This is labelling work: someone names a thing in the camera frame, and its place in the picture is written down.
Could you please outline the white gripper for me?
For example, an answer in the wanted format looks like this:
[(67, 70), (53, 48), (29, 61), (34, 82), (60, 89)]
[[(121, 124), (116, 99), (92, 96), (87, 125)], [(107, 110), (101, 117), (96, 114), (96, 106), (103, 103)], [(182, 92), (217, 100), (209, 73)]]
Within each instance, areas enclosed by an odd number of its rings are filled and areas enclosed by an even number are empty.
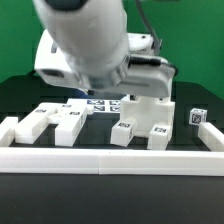
[(34, 68), (47, 84), (53, 86), (154, 98), (170, 97), (175, 66), (162, 57), (154, 56), (150, 34), (129, 33), (128, 40), (131, 58), (127, 74), (111, 87), (104, 86), (109, 77), (98, 80), (94, 85), (88, 79), (81, 81), (47, 30), (41, 36)]

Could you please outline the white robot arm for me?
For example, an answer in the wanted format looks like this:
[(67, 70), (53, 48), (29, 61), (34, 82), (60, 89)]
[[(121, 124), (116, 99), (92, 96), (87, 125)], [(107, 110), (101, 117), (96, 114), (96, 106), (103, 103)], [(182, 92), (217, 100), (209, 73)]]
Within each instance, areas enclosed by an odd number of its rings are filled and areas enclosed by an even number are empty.
[(122, 0), (32, 0), (44, 27), (35, 70), (48, 84), (168, 98), (176, 68), (158, 40), (129, 33)]

